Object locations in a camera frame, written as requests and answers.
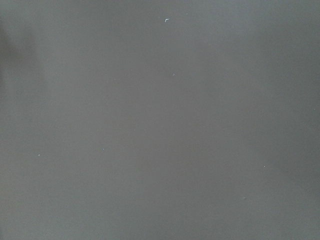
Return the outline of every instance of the dark gray wall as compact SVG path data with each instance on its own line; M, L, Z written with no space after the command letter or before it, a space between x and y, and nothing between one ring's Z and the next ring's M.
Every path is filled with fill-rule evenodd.
M320 239L319 11L1 1L0 240Z

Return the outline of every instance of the gray background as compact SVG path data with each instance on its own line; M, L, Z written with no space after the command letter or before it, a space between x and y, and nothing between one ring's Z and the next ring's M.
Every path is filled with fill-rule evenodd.
M319 12L1 1L0 240L320 239Z

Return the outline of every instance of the smooth surface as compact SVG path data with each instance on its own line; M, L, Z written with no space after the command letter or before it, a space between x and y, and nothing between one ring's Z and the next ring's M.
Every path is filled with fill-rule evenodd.
M0 4L0 240L320 239L320 2Z

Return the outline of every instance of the gray surface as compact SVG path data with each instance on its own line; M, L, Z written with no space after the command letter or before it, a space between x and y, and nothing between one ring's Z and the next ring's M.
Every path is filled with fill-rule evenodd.
M0 239L320 239L319 11L1 1Z

